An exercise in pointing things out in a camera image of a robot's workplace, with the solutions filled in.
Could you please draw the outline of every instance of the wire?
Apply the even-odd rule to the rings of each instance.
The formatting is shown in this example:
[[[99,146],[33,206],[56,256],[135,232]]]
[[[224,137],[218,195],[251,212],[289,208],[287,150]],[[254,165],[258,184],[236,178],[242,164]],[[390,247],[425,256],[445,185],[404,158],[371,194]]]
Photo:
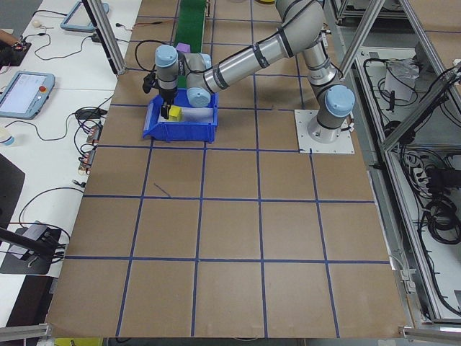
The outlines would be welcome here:
[[[155,65],[154,65],[154,67],[153,67],[152,69],[147,69],[147,68],[145,68],[145,67],[143,67],[143,66],[141,65],[141,63],[139,62],[139,59],[138,59],[138,49],[139,49],[139,47],[140,47],[141,45],[143,45],[144,43],[160,43],[161,45],[165,45],[166,43],[165,43],[164,41],[152,40],[152,39],[150,39],[150,40],[142,40],[142,41],[140,41],[140,42],[136,45],[136,47],[135,47],[135,60],[136,60],[136,63],[138,64],[139,68],[140,68],[141,70],[143,70],[143,71],[153,72],[154,69],[155,69]]]
[[[333,65],[333,67],[334,67],[336,70],[338,70],[339,73],[341,74],[341,77],[339,77],[339,78],[340,78],[340,79],[343,79],[343,78],[344,78],[344,73],[343,73],[343,71],[342,71],[338,66],[336,66],[336,65],[333,63],[333,61],[331,61],[331,65]]]
[[[447,157],[449,154],[447,154],[444,158],[442,158],[437,152],[432,151],[430,149],[414,149],[414,152],[418,153],[419,151],[426,153],[426,154],[431,154],[433,157],[437,158],[439,160],[444,168],[450,168],[450,165],[447,164]],[[452,202],[443,195],[432,195],[426,197],[426,199],[429,200],[429,202],[424,205],[421,196],[417,193],[418,189],[416,189],[413,184],[410,182],[409,178],[409,172],[408,172],[408,165],[404,164],[404,158],[407,157],[408,155],[413,156],[414,158],[418,158],[420,160],[420,164],[422,165],[422,168],[425,170],[429,166],[435,166],[434,164],[425,164],[423,159],[416,155],[416,154],[411,154],[406,152],[406,146],[401,146],[400,148],[400,165],[402,166],[403,174],[407,181],[410,184],[410,188],[413,191],[413,196],[416,200],[416,204],[419,204],[421,206],[421,209],[424,211],[423,215],[421,216],[420,213],[420,208],[417,208],[418,212],[418,223],[417,223],[417,232],[419,235],[419,242],[421,244],[421,248],[423,249],[424,257],[426,259],[426,263],[429,268],[430,276],[431,276],[431,281],[434,285],[434,289],[436,291],[437,297],[441,301],[442,305],[445,306],[448,310],[450,310],[452,313],[461,316],[461,311],[458,309],[455,309],[453,306],[451,306],[446,298],[443,296],[442,292],[440,291],[439,284],[437,282],[437,277],[436,277],[436,272],[435,272],[435,266],[434,266],[434,261],[429,255],[429,251],[426,248],[426,245],[424,243],[424,238],[423,238],[423,227],[427,227],[429,233],[431,234],[431,237],[443,244],[459,244],[461,241],[461,223],[458,217],[456,216],[455,210],[452,209]],[[440,234],[440,231],[449,231],[450,228],[455,229],[455,235],[453,239],[447,239],[443,237]]]
[[[62,13],[62,12],[55,12],[55,11],[48,11],[47,9],[38,9],[32,14],[32,17],[35,16],[38,12],[48,12],[48,13],[54,13],[54,14],[59,14],[61,16],[67,16],[67,13]]]
[[[18,216],[18,220],[19,220],[19,224],[24,227],[24,224],[23,222],[21,221],[22,219],[22,216],[24,215],[24,212],[26,211],[27,207],[34,201],[36,200],[37,198],[39,198],[41,195],[44,195],[46,193],[49,193],[49,192],[52,192],[52,191],[56,191],[56,190],[75,190],[75,191],[78,191],[78,192],[81,192],[81,193],[84,193],[83,190],[80,190],[80,189],[77,189],[75,187],[54,187],[52,189],[48,189],[48,190],[45,190],[45,191],[42,191],[40,193],[38,193],[36,196],[34,196],[29,202],[27,202],[25,204],[25,206],[21,209],[21,211],[19,212],[19,216]]]
[[[5,125],[5,128],[8,128],[9,126],[13,125],[13,124],[16,124],[16,123],[23,123],[23,124],[27,124],[27,125],[31,125],[35,128],[35,132],[38,136],[38,138],[44,142],[47,142],[47,141],[59,141],[63,138],[65,138],[68,134],[68,130],[69,130],[69,124],[68,124],[68,120],[69,118],[74,115],[75,113],[71,113],[67,116],[66,118],[66,132],[64,132],[64,134],[60,137],[57,137],[57,138],[43,138],[42,135],[40,135],[40,133],[38,132],[38,127],[36,126],[36,124],[32,124],[32,123],[29,123],[27,121],[23,121],[23,120],[15,120],[15,121],[12,121],[11,123]]]
[[[43,57],[39,56],[39,55],[37,54],[37,52],[38,52],[39,50],[42,50],[43,48],[48,47],[49,45],[51,45],[51,36],[50,36],[50,34],[47,34],[47,33],[43,33],[43,35],[40,35],[40,34],[37,34],[37,35],[39,35],[39,36],[47,36],[47,37],[48,37],[48,43],[45,44],[45,45],[43,45],[43,46],[41,46],[41,47],[39,47],[39,48],[37,48],[37,49],[34,51],[35,56],[37,56],[40,60],[43,60],[43,61],[50,61],[50,60],[54,60],[54,59],[64,59],[64,58],[68,58],[69,56],[74,56],[74,55],[80,53],[80,52],[84,49],[84,42],[85,42],[85,40],[91,38],[91,35],[90,35],[90,36],[86,36],[86,37],[81,41],[81,43],[80,43],[80,49],[79,49],[79,50],[76,50],[75,52],[66,54],[65,56],[52,56],[52,57],[50,57],[50,58],[43,58]]]
[[[98,106],[96,107],[82,107],[82,108],[79,108],[77,109],[77,111],[75,111],[74,114],[77,114],[80,110],[86,110],[86,109],[91,109],[93,108],[93,111],[90,115],[88,115],[88,118],[81,121],[80,119],[77,119],[77,121],[79,122],[79,127],[77,128],[77,130],[75,131],[74,135],[73,135],[73,144],[74,146],[76,147],[78,153],[80,155],[84,155],[85,153],[81,150],[81,148],[79,147],[79,145],[77,144],[77,134],[79,133],[80,130],[83,130],[86,134],[89,133],[89,131],[91,130],[91,128],[89,128],[88,126],[86,126],[86,123],[87,122],[90,122],[90,123],[93,123],[95,124],[96,126],[98,126],[99,128],[102,128],[102,124],[101,122],[99,121],[98,123],[92,119],[89,119],[89,117],[93,114],[96,114],[97,112],[99,112],[99,110],[101,109],[101,107],[109,102],[112,98],[113,98],[114,95],[112,95],[111,97],[108,97],[106,100],[104,100],[103,102],[101,102]]]

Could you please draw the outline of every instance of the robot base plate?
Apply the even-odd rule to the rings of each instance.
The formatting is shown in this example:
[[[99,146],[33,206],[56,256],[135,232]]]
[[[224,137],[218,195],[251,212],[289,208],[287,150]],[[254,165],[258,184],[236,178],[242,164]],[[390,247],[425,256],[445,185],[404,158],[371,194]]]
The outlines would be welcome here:
[[[312,151],[318,154],[354,154],[354,145],[349,131],[340,132],[339,137],[330,144],[319,143],[309,136],[308,124],[317,112],[317,110],[295,110],[297,144],[300,153],[309,154]],[[342,127],[347,127],[347,121],[344,121]]]

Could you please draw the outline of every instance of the electronic device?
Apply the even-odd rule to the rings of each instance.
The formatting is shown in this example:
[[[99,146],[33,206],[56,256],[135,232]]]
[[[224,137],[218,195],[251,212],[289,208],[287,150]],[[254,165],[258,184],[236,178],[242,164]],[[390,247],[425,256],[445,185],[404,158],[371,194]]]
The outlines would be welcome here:
[[[18,71],[0,96],[0,117],[32,119],[55,85],[52,74]]]
[[[103,3],[102,6],[106,13],[109,12],[109,4]],[[77,1],[66,18],[61,22],[61,29],[68,31],[93,32],[94,26],[86,13],[85,6],[81,1]]]
[[[12,47],[5,47],[0,50],[0,68],[2,66],[19,66],[24,60],[32,43],[20,42]]]
[[[0,227],[4,229],[12,219],[25,177],[21,169],[0,154]]]
[[[10,243],[0,266],[1,274],[48,273],[59,246],[60,229],[51,229],[39,221],[16,232],[0,228],[0,241]]]

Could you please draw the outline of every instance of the white table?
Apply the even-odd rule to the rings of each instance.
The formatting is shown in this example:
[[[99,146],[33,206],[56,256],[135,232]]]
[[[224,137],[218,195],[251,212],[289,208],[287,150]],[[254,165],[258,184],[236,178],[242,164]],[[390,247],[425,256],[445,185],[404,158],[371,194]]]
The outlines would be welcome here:
[[[104,0],[110,6],[109,20],[115,36],[121,40],[129,40],[131,32],[122,27],[115,27],[119,22],[131,27],[138,14],[141,0]],[[68,12],[75,4],[75,0],[44,0],[39,9],[48,9],[57,12]],[[47,27],[51,36],[51,46],[39,52],[43,57],[62,56],[80,48],[83,37],[88,34],[82,32],[66,32],[59,27],[62,16],[38,13],[34,19],[40,20]],[[25,35],[44,32],[29,24],[24,31]],[[102,46],[93,43],[90,39],[84,43],[81,53],[64,59],[42,61],[33,51],[48,42],[46,36],[30,37],[32,50],[27,54],[21,66],[10,68],[0,75],[0,88],[6,86],[16,71],[39,71],[54,74],[56,83],[41,112],[33,119],[40,134],[45,138],[57,138],[64,134],[66,118],[80,107],[101,104],[113,94],[117,78],[112,73]],[[119,43],[124,55],[127,43]],[[107,109],[109,102],[102,108]],[[6,125],[14,119],[0,118],[0,125]],[[18,166],[25,174],[24,187],[12,217],[12,222],[18,221],[19,212],[24,205],[36,194],[54,187],[77,187],[71,180],[86,181],[86,175],[78,172],[79,154],[73,143],[73,135],[78,127],[75,117],[68,121],[68,135],[60,141],[41,141],[30,125],[13,124],[9,127],[15,137],[15,144],[11,147],[0,147],[0,154]],[[85,143],[86,135],[83,131],[77,136],[77,143]],[[60,226],[71,234],[76,219],[81,193],[73,190],[57,190],[40,196],[27,208],[23,216],[24,222],[40,220]],[[10,225],[14,231],[18,225]],[[61,235],[61,243],[66,243],[67,237]],[[8,244],[0,246],[6,251]],[[58,277],[61,271],[59,262],[51,266],[49,276]],[[19,290],[24,282],[25,275],[0,274],[0,327],[5,327],[12,312]]]

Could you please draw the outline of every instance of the grid line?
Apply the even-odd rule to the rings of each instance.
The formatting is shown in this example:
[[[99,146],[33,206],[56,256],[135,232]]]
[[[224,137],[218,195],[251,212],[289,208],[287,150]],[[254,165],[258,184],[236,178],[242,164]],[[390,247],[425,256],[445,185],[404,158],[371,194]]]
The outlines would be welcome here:
[[[390,261],[360,260],[360,259],[254,259],[254,258],[196,258],[196,257],[140,257],[140,256],[86,256],[66,255],[70,260],[125,260],[125,261],[170,261],[170,262],[232,262],[232,263],[305,263],[305,264],[328,264],[328,265],[390,265]]]
[[[312,181],[313,181],[313,186],[314,186],[315,206],[317,208],[318,227],[320,229],[323,256],[325,258],[325,269],[326,269],[326,279],[328,282],[328,292],[330,294],[331,311],[333,313],[333,322],[334,322],[334,329],[335,329],[336,337],[340,338],[341,336],[339,334],[338,316],[336,315],[336,307],[334,305],[333,287],[331,285],[330,268],[328,266],[328,256],[326,254],[326,243],[325,243],[325,236],[323,234],[322,215],[321,215],[321,210],[320,210],[320,203],[318,202],[317,182],[315,179],[315,168],[314,168],[314,162],[313,162],[312,156],[313,154],[311,150],[309,153],[309,161],[310,161],[310,169],[312,171]]]
[[[202,155],[202,180],[200,182],[200,201],[199,201],[199,215],[197,223],[197,243],[195,244],[195,264],[194,264],[194,289],[192,292],[192,322],[190,327],[190,336],[195,335],[195,316],[197,311],[197,281],[200,262],[200,232],[202,230],[202,210],[203,210],[203,188],[205,185],[205,165],[207,160],[207,151],[203,151]]]
[[[251,13],[251,41],[254,43],[254,26],[253,26],[253,2],[250,1]],[[269,329],[267,327],[267,305],[266,305],[266,278],[264,273],[264,240],[262,229],[262,206],[261,206],[261,167],[259,164],[259,130],[258,130],[258,95],[256,91],[256,74],[253,74],[253,100],[254,100],[254,122],[255,122],[255,139],[256,139],[256,174],[258,182],[258,219],[259,219],[259,251],[261,253],[261,298],[262,298],[262,313],[264,337],[269,337]]]
[[[123,287],[122,303],[120,304],[120,312],[119,312],[119,316],[118,316],[117,331],[115,332],[116,336],[119,336],[120,329],[122,328],[123,311],[125,310],[125,301],[126,301],[126,298],[127,298],[128,284],[130,282],[131,264],[133,263],[132,257],[133,257],[134,252],[135,252],[136,236],[138,235],[140,216],[141,216],[141,211],[143,209],[143,201],[144,201],[143,197],[144,197],[144,193],[146,191],[146,186],[147,186],[147,178],[148,178],[148,174],[149,174],[149,167],[151,165],[152,150],[153,150],[153,148],[149,149],[149,155],[148,155],[148,160],[147,160],[147,165],[146,165],[146,173],[144,175],[143,189],[141,190],[141,196],[140,196],[140,200],[139,200],[138,215],[136,216],[135,231],[133,233],[133,239],[131,241],[130,258],[128,259],[127,275],[126,275],[126,278],[125,278],[125,285]]]
[[[84,195],[84,198],[141,198],[132,195]],[[262,202],[262,203],[330,203],[330,204],[375,204],[374,200],[284,200],[266,198],[218,198],[218,197],[177,197],[143,196],[145,200],[216,200],[223,202]]]

